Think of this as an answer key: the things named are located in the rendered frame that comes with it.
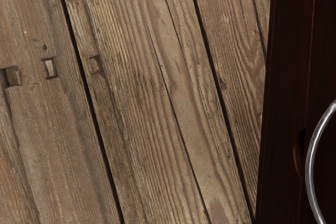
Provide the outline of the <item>dark wooden drawer cabinet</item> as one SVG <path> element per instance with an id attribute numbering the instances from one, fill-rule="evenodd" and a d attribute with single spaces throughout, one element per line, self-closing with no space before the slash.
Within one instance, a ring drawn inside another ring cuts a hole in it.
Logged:
<path id="1" fill-rule="evenodd" d="M 336 0 L 271 0 L 256 224 L 317 224 L 305 164 L 336 104 Z"/>

